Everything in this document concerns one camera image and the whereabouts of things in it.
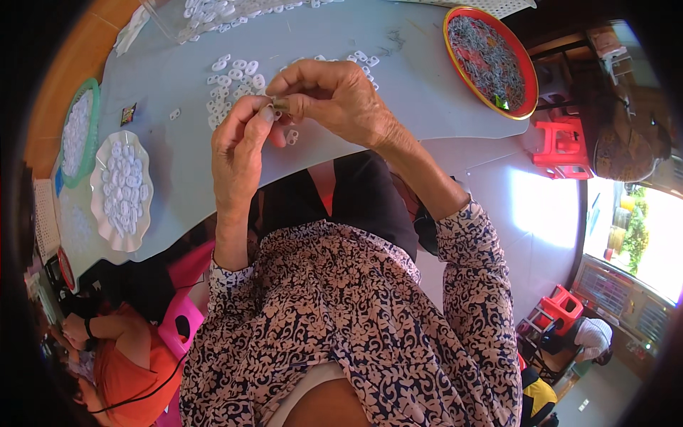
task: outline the white plastic bowl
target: white plastic bowl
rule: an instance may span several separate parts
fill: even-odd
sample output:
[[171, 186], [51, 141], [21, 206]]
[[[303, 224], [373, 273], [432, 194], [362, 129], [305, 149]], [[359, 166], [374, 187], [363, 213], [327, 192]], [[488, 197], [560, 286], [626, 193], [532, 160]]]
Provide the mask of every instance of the white plastic bowl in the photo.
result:
[[[150, 188], [150, 196], [142, 203], [142, 217], [137, 220], [137, 232], [135, 234], [125, 233], [121, 238], [116, 229], [111, 226], [107, 215], [104, 213], [104, 190], [102, 189], [102, 172], [107, 169], [107, 161], [111, 156], [111, 145], [114, 141], [121, 141], [122, 145], [129, 145], [135, 148], [135, 158], [142, 161], [142, 183]], [[92, 189], [92, 201], [90, 210], [97, 219], [97, 231], [104, 237], [111, 248], [115, 251], [134, 252], [142, 246], [142, 236], [145, 235], [150, 227], [152, 220], [150, 216], [150, 204], [154, 195], [154, 186], [150, 178], [150, 156], [140, 144], [137, 135], [127, 130], [112, 133], [104, 140], [102, 146], [95, 155], [95, 169], [90, 175], [90, 188]]]

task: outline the wrinkled hand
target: wrinkled hand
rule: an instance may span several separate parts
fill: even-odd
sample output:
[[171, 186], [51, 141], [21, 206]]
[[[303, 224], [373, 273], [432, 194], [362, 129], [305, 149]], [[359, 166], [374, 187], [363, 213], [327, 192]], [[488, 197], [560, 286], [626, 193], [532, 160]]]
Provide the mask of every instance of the wrinkled hand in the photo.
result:
[[220, 215], [249, 212], [261, 178], [261, 149], [270, 136], [273, 145], [285, 146], [282, 127], [266, 96], [243, 96], [211, 136], [211, 173], [216, 210]]
[[89, 338], [85, 330], [85, 319], [71, 313], [61, 323], [61, 331], [75, 349], [83, 350], [85, 348], [85, 342]]
[[275, 76], [266, 93], [282, 98], [276, 105], [286, 107], [294, 122], [311, 118], [365, 148], [377, 150], [391, 143], [402, 128], [351, 61], [302, 59]]

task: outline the yellow cloth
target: yellow cloth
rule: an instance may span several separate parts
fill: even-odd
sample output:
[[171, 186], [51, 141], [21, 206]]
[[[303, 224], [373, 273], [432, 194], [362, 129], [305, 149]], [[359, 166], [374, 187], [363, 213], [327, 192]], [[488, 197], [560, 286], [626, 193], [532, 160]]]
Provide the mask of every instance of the yellow cloth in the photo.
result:
[[531, 407], [532, 417], [536, 415], [541, 408], [546, 406], [548, 402], [557, 403], [557, 394], [555, 394], [555, 390], [540, 378], [523, 389], [522, 393], [533, 399], [533, 406]]

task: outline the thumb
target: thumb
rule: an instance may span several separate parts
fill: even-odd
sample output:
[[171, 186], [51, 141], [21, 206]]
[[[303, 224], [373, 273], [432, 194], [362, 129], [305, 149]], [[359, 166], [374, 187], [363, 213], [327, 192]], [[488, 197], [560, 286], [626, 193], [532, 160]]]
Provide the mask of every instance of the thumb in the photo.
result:
[[285, 99], [288, 101], [287, 112], [292, 117], [309, 118], [320, 122], [327, 116], [324, 112], [328, 100], [318, 100], [306, 94], [291, 94], [287, 95]]
[[270, 133], [270, 129], [273, 127], [274, 121], [275, 112], [273, 111], [273, 105], [269, 104], [261, 108], [259, 112], [247, 122], [247, 125], [245, 126], [245, 137], [239, 145], [244, 144], [246, 148], [260, 150]]

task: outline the table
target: table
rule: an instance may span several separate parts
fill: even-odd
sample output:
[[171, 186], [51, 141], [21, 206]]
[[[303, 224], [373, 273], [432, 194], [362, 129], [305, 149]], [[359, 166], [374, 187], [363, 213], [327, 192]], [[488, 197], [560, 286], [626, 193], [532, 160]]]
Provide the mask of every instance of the table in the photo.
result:
[[[182, 5], [175, 1], [167, 7]], [[215, 211], [210, 170], [212, 131], [206, 108], [215, 86], [206, 85], [206, 78], [216, 74], [211, 72], [211, 64], [228, 53], [231, 61], [259, 61], [258, 73], [270, 81], [280, 68], [299, 57], [343, 59], [361, 50], [380, 57], [380, 63], [372, 68], [378, 93], [416, 138], [503, 138], [524, 133], [528, 119], [507, 119], [489, 109], [458, 78], [446, 54], [441, 29], [447, 10], [384, 0], [347, 0], [318, 9], [304, 5], [250, 19], [225, 33], [203, 33], [198, 42], [183, 45], [168, 40], [149, 22], [127, 53], [116, 57], [112, 51], [107, 59], [100, 88], [99, 142], [122, 129], [140, 138], [150, 155], [154, 183], [152, 223], [136, 252], [113, 251], [97, 233], [90, 211], [88, 177], [75, 189], [65, 187], [62, 191], [70, 203], [81, 207], [92, 227], [84, 249], [64, 248], [74, 276], [101, 258], [115, 264], [145, 260], [170, 247]], [[405, 40], [400, 49], [387, 37], [395, 30]], [[391, 54], [386, 55], [382, 48]], [[134, 121], [121, 127], [122, 109], [136, 102]], [[171, 121], [169, 114], [176, 108], [181, 115]], [[295, 146], [264, 146], [261, 186], [363, 149], [311, 120], [294, 128], [300, 134]]]

